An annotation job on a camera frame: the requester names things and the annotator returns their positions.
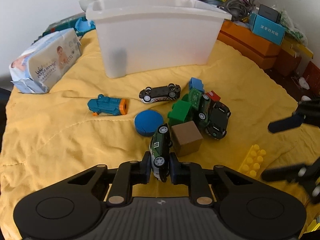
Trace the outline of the green white rally toy car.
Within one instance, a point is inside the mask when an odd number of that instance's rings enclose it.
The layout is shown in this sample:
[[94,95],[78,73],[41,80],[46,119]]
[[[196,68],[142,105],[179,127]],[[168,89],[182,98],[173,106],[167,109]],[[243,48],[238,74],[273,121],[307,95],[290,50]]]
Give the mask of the green white rally toy car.
[[160,125],[153,134],[149,150],[154,176],[161,182],[166,182],[169,176],[169,159],[172,140],[167,123]]

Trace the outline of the yellow studded building block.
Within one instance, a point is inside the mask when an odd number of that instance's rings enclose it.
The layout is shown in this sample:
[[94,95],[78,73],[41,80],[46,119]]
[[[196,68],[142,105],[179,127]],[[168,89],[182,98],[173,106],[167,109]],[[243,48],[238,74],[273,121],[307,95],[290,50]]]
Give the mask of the yellow studded building block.
[[257,144],[252,145],[244,158],[244,161],[241,163],[238,172],[253,179],[257,178],[265,156],[265,150],[261,149]]

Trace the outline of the brown cube block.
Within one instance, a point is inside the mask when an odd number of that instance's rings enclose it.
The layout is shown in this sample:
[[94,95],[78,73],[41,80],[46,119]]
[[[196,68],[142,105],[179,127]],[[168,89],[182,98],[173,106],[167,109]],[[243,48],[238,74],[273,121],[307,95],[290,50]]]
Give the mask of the brown cube block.
[[197,152],[203,141],[203,136],[193,121],[172,126],[171,138],[178,157]]

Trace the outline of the blue round disc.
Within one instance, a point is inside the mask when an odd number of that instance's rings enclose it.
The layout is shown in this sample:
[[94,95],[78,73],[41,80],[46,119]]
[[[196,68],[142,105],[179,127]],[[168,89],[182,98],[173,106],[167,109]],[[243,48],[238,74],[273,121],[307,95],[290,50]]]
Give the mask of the blue round disc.
[[135,129],[144,137],[151,137],[157,128],[164,123],[163,116],[154,110],[145,110],[138,113],[134,119]]

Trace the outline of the yellow cloth mat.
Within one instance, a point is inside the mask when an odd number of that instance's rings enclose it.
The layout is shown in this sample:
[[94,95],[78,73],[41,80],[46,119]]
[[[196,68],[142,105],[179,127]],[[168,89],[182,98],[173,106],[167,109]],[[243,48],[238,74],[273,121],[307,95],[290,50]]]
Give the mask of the yellow cloth mat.
[[[221,140],[205,135],[199,151],[185,156],[184,161],[204,168],[221,164],[236,170],[254,144],[266,151],[262,169],[311,164],[319,157],[316,127],[268,132],[268,124],[291,115],[297,103],[231,46],[217,41],[203,66],[111,79],[105,75],[97,33],[87,33],[81,44],[81,57],[49,93],[12,90],[1,151],[1,230],[5,239],[20,239],[13,211],[24,196],[97,164],[116,168],[142,158],[150,139],[136,132],[135,116],[146,109],[167,116],[172,106],[170,101],[142,103],[138,94],[146,87],[175,83],[186,93],[190,78],[196,77],[231,110],[227,135]],[[126,99],[127,114],[94,115],[87,103],[99,94]]]

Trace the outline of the dark green toy car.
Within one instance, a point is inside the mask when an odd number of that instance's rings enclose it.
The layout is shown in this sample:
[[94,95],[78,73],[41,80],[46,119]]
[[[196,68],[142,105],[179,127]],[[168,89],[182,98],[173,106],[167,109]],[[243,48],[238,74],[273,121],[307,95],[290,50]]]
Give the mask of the dark green toy car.
[[208,125],[211,107],[211,98],[207,94],[203,94],[200,98],[199,110],[196,113],[196,121],[202,128]]

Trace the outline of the green building block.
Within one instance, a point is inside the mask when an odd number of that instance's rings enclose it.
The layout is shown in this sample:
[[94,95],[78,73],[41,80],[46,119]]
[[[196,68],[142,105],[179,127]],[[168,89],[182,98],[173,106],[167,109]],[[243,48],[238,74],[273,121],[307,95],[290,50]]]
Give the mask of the green building block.
[[172,110],[167,114],[169,126],[186,123],[193,119],[193,107],[188,96],[188,93],[185,94],[181,100],[172,105]]

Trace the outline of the small red building block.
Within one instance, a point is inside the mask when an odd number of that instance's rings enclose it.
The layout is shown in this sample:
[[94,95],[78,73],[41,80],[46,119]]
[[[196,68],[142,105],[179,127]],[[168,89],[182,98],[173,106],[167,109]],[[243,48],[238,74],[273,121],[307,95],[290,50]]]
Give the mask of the small red building block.
[[207,95],[211,100],[213,100],[214,102],[218,102],[218,101],[220,101],[220,99],[221,99],[221,97],[218,96],[213,90],[208,91],[208,92],[206,93],[206,95]]

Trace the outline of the blue orange toy train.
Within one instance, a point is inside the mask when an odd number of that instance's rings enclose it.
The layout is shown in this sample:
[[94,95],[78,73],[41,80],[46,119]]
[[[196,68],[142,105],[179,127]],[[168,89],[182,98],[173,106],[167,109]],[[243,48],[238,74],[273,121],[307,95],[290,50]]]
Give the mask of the blue orange toy train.
[[128,112],[126,99],[112,98],[103,94],[99,94],[96,99],[90,99],[87,106],[94,115],[104,113],[117,116],[126,115]]

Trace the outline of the orange cardboard box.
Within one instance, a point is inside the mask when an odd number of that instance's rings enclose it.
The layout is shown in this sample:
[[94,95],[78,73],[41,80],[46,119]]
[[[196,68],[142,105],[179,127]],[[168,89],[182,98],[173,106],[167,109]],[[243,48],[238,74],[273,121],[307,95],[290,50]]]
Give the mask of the orange cardboard box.
[[217,39],[238,50],[263,70],[273,67],[280,52],[279,45],[253,34],[250,29],[236,25],[232,21],[223,23]]

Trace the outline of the green patterned curved block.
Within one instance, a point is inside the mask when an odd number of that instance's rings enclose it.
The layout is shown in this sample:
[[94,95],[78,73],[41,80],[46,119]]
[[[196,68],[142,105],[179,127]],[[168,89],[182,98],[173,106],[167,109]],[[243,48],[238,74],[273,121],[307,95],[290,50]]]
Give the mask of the green patterned curved block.
[[191,106],[197,111],[199,110],[199,105],[200,105],[202,95],[203,95],[203,92],[196,88],[192,88],[191,90],[189,90],[189,93],[188,93],[188,101],[190,102]]

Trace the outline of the black white toy car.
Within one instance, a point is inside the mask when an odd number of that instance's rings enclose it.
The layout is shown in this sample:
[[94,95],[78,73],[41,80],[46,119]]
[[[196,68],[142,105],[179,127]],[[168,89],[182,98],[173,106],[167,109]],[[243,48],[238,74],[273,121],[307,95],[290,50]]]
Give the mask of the black white toy car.
[[177,100],[180,97],[181,87],[174,83],[161,87],[146,87],[139,93],[139,98],[143,103],[153,103],[159,101]]

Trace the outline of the green white plastic bag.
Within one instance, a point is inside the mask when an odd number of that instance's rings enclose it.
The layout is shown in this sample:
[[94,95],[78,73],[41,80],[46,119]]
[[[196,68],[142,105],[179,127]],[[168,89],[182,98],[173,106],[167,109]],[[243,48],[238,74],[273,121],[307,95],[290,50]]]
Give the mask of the green white plastic bag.
[[291,35],[297,42],[307,46],[308,38],[298,25],[295,25],[292,18],[288,15],[286,10],[281,11],[280,24],[286,29],[286,32]]

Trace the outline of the blue card box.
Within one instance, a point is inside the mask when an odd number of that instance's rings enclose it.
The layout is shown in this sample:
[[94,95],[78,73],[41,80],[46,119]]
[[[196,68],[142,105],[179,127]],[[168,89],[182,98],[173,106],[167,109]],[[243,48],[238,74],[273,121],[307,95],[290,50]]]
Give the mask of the blue card box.
[[249,26],[252,33],[276,45],[281,45],[286,32],[286,29],[281,24],[255,13],[250,15]]

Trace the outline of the small blue building block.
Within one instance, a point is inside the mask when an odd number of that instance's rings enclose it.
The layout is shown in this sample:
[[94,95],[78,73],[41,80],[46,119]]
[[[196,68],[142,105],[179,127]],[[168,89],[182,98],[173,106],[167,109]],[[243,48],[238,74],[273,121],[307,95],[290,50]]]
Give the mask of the small blue building block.
[[198,78],[191,77],[189,80],[188,86],[189,86],[189,90],[195,88],[204,93],[204,84],[202,83],[202,80]]

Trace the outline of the black power adapter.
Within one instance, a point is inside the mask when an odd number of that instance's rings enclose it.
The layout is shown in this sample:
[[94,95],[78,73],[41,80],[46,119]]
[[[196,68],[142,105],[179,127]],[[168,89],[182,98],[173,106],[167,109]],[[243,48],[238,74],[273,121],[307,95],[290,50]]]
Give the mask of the black power adapter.
[[259,6],[258,15],[274,23],[280,23],[281,14],[277,10],[274,10],[266,5],[261,4]]

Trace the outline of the white plastic storage bin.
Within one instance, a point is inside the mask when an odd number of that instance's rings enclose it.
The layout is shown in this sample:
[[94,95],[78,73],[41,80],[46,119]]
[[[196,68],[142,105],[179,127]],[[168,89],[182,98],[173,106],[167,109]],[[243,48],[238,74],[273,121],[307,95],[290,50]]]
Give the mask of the white plastic storage bin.
[[231,14],[198,0],[97,0],[96,26],[106,76],[203,65]]

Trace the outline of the baby wipes pack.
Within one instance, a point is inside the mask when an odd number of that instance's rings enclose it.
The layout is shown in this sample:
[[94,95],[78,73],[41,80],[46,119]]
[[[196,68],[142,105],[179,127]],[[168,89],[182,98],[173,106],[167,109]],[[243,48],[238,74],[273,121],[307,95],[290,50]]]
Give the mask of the baby wipes pack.
[[25,94],[46,94],[80,57],[73,28],[48,34],[9,65],[13,85]]

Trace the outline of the blue plastic toy piece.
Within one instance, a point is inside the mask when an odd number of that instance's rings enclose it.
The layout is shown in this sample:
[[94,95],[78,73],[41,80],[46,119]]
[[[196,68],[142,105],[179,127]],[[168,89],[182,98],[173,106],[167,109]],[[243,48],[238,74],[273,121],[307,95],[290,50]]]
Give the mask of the blue plastic toy piece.
[[77,19],[74,29],[75,29],[76,35],[80,37],[85,35],[85,33],[94,30],[95,23],[93,21],[87,20],[87,18],[84,16]]

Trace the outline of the dark green book box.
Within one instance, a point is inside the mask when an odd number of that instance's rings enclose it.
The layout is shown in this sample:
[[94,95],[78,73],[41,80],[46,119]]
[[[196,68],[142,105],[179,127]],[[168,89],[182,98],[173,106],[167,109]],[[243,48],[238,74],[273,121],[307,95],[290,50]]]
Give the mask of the dark green book box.
[[77,36],[82,36],[82,34],[80,34],[80,32],[77,31],[75,27],[78,19],[85,19],[85,13],[82,12],[50,24],[48,28],[34,42],[38,41],[39,39],[50,33],[54,33],[55,31],[62,31],[69,28],[73,28]]

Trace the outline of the white ceramic cup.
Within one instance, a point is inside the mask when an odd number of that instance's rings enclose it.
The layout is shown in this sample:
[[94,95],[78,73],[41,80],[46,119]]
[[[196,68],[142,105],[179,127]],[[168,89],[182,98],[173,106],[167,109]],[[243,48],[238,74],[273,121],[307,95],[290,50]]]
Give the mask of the white ceramic cup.
[[88,8],[88,5],[94,1],[98,1],[98,0],[80,0],[79,1],[80,8],[85,12]]

